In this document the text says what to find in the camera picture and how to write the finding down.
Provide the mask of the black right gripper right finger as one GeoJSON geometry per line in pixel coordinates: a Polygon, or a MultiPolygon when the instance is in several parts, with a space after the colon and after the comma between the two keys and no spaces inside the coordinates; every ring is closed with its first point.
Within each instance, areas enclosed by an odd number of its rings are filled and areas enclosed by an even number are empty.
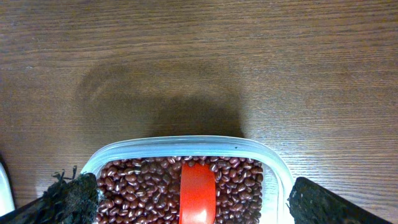
{"type": "Polygon", "coordinates": [[[295,224],[391,224],[305,177],[298,177],[289,195],[295,224]]]}

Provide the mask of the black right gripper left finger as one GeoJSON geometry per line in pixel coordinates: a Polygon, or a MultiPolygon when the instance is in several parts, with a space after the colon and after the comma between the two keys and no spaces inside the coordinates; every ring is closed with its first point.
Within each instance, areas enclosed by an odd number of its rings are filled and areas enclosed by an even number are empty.
{"type": "Polygon", "coordinates": [[[3,224],[61,224],[95,222],[100,193],[92,173],[65,177],[64,171],[54,173],[57,179],[38,199],[1,217],[3,224]]]}

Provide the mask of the red plastic scoop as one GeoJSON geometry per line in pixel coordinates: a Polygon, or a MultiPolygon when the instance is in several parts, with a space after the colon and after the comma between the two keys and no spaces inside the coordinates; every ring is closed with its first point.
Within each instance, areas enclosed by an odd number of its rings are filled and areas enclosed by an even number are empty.
{"type": "Polygon", "coordinates": [[[213,224],[216,215],[215,174],[207,165],[182,167],[179,224],[213,224]]]}

